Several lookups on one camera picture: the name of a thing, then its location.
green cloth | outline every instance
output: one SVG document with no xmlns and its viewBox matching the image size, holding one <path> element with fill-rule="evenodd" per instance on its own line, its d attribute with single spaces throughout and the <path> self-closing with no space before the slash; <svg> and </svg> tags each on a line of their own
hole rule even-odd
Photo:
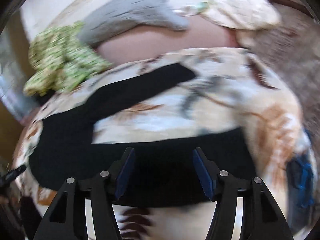
<svg viewBox="0 0 320 240">
<path fill-rule="evenodd" d="M 81 44 L 77 34 L 82 23 L 53 27 L 38 34 L 29 49 L 29 61 L 37 71 L 23 92 L 45 95 L 49 89 L 70 92 L 82 81 L 110 68 L 95 51 Z"/>
</svg>

gray garment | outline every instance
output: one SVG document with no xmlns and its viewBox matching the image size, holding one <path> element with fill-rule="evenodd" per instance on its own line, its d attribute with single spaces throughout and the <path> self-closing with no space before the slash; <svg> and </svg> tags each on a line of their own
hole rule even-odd
<svg viewBox="0 0 320 240">
<path fill-rule="evenodd" d="M 186 30 L 186 18 L 174 14 L 166 1 L 112 0 L 84 19 L 84 27 L 78 38 L 81 42 L 97 47 L 103 41 L 138 24 L 168 27 L 175 31 Z"/>
</svg>

